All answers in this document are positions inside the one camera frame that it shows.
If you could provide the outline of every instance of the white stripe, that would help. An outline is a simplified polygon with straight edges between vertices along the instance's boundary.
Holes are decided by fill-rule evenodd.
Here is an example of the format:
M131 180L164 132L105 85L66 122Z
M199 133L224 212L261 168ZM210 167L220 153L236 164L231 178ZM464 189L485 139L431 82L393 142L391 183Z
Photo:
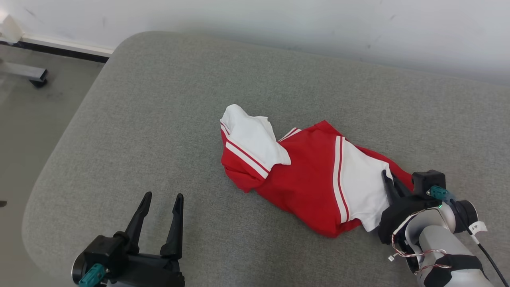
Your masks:
M340 194L340 187L338 186L338 172L340 170L340 162L341 151L340 151L340 142L342 140L341 136L337 136L335 140L335 162L333 166L333 191L335 193L335 198L337 200L338 209L340 210L340 223L347 222L347 211L345 210L344 202L342 201L342 195Z
M240 150L242 150L242 151L244 152L244 154L245 154L245 155L249 155L249 156L251 156L251 158L252 158L252 159L254 159L255 163L257 163L257 162L258 162L258 163L260 164L260 165L258 165L258 164L257 164L259 167L260 167L260 166L262 166L262 167L264 167L267 171L271 171L271 168L272 168L273 166L271 166L271 167L267 166L267 164L266 164L265 162L261 161L258 157L256 157L256 156L255 156L253 153L251 153L249 150L244 149L244 148L243 148L243 146L242 146L240 143L238 143L237 141L235 141L232 137L228 138L228 140L229 140L231 143L233 143L233 144L235 145L235 146L234 146L234 148L240 149Z
M223 125L220 125L220 128L221 130L223 131L223 133L225 134L226 137L228 137L228 133L226 132L225 128L223 127Z
M342 144L341 144L342 150L340 151L340 154L342 155L342 162L340 162L340 167L339 167L339 169L340 169L340 191L344 195L344 199L345 199L344 207L347 208L346 210L351 210L350 206L349 206L349 201L347 200L347 195L345 193L346 190L348 190L348 189L344 188L344 185L342 183L342 173L345 172L345 169L342 168L342 167L344 166L344 160L343 160L344 157L343 157L343 155L345 154L344 150L345 150L345 140L346 139L345 139L345 137L341 136L340 140L342 141ZM347 218L345 221L349 221L351 219L351 217L352 217L352 212L349 212L349 218Z
M287 139L287 138L289 138L289 137L291 137L291 136L293 136L293 135L297 134L297 133L298 133L298 132L300 132L300 131L301 131L300 129L296 129L296 130L295 130L295 131L293 131L291 134L287 134L286 136L282 137L282 139L281 139L281 140L279 140L279 141L282 141L282 140L284 140L284 139Z
M292 133L295 129L296 129L296 128L292 128L292 129L290 129L290 131L289 131L286 135L284 135L281 139L279 139L278 141L281 141L281 140L283 140L284 138L286 138L286 137L287 137L289 134L291 134L291 133Z
M227 132L230 134L230 129L226 126L226 124L221 119L220 119L220 124L223 124L222 126L225 126Z
M238 150L234 147L230 142L227 141L226 148L237 155L240 159L246 162L249 166L251 166L256 172L258 172L263 178L267 178L268 174L265 170L263 170L256 162L254 162L251 158L247 157L242 151Z

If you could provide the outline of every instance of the black strap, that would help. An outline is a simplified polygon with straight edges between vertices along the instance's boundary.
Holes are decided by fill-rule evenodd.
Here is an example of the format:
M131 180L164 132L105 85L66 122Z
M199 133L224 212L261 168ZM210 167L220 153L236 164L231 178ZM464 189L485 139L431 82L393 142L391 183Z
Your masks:
M463 254L446 254L436 260L435 264L451 266L451 268L432 268L431 272L425 278L423 284L425 287L444 287L451 280L451 272L466 269L480 269L483 273L483 267L476 256Z

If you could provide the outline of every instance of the teal connector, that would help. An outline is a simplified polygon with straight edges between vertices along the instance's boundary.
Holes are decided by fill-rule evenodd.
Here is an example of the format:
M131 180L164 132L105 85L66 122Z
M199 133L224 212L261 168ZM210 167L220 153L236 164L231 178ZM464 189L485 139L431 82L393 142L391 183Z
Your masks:
M444 198L449 194L450 192L446 189L439 187L437 185L434 185L430 188L430 196L432 196L435 199L443 200Z
M105 267L99 263L94 264L78 283L79 287L94 287L104 278Z

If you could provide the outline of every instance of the black mount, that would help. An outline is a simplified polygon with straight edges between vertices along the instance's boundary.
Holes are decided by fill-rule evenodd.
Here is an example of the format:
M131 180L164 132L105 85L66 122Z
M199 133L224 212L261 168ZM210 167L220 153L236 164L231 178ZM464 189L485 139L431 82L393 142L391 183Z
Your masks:
M393 180L386 176L386 171L382 172L382 178L385 183L386 194L390 206L382 212L381 222L377 234L383 244L390 244L393 231L411 214L436 207L442 204L441 200L437 200L426 194L430 187L437 183L437 179L444 179L444 174L430 170L425 173L413 173L414 193L412 193L405 185L393 175ZM409 245L405 243L405 228L402 228L395 236L395 243L405 253L413 253ZM415 257L406 258L407 265L414 272L418 270L418 260Z
M113 237L99 235L76 258L72 267L75 284L94 264L99 263L107 272L97 287L105 285L108 280L137 287L185 285L178 262L183 253L184 197L182 194L177 195L172 211L172 225L166 243L161 247L160 256L139 254L138 240L151 199L152 193L147 192L125 231L117 231Z

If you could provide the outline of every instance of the white label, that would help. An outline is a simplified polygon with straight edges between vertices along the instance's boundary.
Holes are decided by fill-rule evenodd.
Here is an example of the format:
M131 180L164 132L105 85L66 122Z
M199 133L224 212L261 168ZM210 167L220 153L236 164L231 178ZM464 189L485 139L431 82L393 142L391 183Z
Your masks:
M480 231L487 231L487 226L485 226L485 223L483 221L477 221L469 226L469 229L471 229L471 232L473 235Z

